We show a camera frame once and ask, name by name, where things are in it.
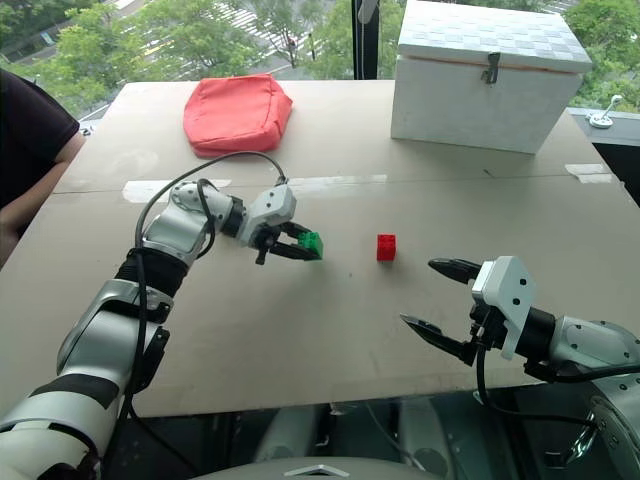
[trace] table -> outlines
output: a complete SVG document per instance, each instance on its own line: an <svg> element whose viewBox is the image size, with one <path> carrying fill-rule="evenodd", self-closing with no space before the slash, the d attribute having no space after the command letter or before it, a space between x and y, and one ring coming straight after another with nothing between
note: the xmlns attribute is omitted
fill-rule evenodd
<svg viewBox="0 0 640 480"><path fill-rule="evenodd" d="M127 85L0 273L0 411L52 378L60 342L132 246L142 205L123 198L126 182L201 162L181 130L194 85ZM640 211L618 182L583 184L566 171L602 163L568 115L533 157L391 140L392 82L282 85L294 112L273 155L295 179L294 220L321 233L325 259L270 256L260 267L256 252L219 236L176 295L163 363L136 397L141 414L474 388L474 370L398 318L467 337L470 291L430 270L433 257L518 255L537 280L537 306L638 331ZM262 165L207 176L251 201L275 178ZM375 261L381 232L398 238L390 265ZM531 382L522 363L490 354L488 385Z"/></svg>

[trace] red block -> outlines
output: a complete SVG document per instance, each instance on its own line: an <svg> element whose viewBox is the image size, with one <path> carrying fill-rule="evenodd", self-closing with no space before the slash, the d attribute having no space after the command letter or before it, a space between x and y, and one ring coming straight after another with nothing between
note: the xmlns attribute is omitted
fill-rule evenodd
<svg viewBox="0 0 640 480"><path fill-rule="evenodd" d="M396 258L396 236L384 233L378 235L378 253L376 258L379 262L392 262Z"/></svg>

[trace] box lid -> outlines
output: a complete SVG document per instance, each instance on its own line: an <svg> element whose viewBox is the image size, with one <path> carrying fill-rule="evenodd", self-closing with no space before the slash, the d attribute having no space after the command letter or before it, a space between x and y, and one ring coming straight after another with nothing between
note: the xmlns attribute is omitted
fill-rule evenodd
<svg viewBox="0 0 640 480"><path fill-rule="evenodd" d="M560 15L409 0L398 53L450 62L583 73L591 60Z"/></svg>

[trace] person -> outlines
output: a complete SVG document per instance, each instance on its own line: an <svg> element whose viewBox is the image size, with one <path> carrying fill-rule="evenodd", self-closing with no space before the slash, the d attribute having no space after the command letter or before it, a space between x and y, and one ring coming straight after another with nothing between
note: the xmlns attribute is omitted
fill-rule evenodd
<svg viewBox="0 0 640 480"><path fill-rule="evenodd" d="M44 90L0 69L0 267L84 143Z"/></svg>

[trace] black shirt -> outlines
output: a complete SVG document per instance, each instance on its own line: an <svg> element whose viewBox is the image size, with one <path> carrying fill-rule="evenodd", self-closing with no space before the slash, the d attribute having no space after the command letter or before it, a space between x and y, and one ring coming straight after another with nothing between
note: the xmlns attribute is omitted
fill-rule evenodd
<svg viewBox="0 0 640 480"><path fill-rule="evenodd" d="M0 208L55 165L78 122L35 84L0 69Z"/></svg>

